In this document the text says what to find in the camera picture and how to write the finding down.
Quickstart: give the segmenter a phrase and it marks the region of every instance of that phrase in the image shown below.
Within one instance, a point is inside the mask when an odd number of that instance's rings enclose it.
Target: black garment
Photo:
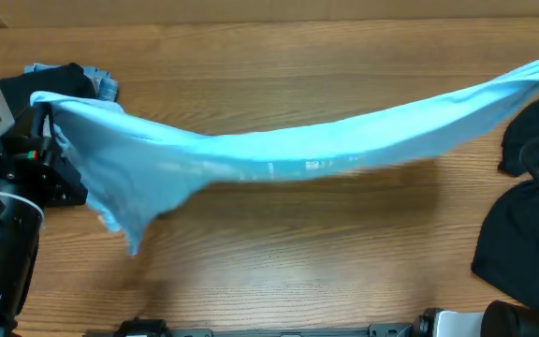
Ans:
[[[525,172],[520,149],[538,136],[539,100],[508,126],[500,170],[516,176]],[[539,163],[539,148],[534,158]],[[539,182],[520,183],[496,201],[482,225],[472,271],[539,311]]]
[[[35,91],[96,98],[93,82],[83,74],[82,67],[75,63],[1,79],[0,89],[14,115],[28,105],[30,94]]]

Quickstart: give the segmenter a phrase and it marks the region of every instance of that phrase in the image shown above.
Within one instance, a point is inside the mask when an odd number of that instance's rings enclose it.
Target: beige wall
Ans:
[[[476,17],[539,17],[539,0],[0,0],[9,27]]]

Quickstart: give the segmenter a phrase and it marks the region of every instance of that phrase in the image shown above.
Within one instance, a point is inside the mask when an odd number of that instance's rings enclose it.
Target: blue cloth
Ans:
[[[24,67],[24,73],[33,71],[51,69],[58,66],[49,66],[35,63],[31,66]],[[108,100],[114,102],[118,96],[118,81],[111,78],[111,73],[105,70],[100,70],[96,66],[83,66],[84,75],[91,79],[97,99]]]
[[[539,90],[539,61],[453,93],[334,123],[205,136],[124,113],[118,104],[36,92],[82,174],[87,202],[130,253],[155,216],[213,181],[323,177],[445,154],[508,119]]]

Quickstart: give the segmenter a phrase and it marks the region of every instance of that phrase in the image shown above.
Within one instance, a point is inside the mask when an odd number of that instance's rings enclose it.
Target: stretched blue fabric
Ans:
[[[145,227],[213,181],[313,179],[444,154],[508,119],[539,90],[539,61],[453,93],[338,122],[205,136],[124,113],[113,102],[46,92],[57,140],[87,203],[138,250]]]

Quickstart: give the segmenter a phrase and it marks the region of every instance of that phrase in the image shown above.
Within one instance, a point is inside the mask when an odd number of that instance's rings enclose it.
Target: wooden table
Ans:
[[[0,30],[0,77],[33,62],[110,70],[127,111],[207,134],[335,121],[539,58],[539,19]],[[303,183],[218,183],[148,229],[138,256],[86,208],[47,211],[25,336],[362,327],[509,300],[471,274],[481,222],[516,179],[505,125],[449,155]]]

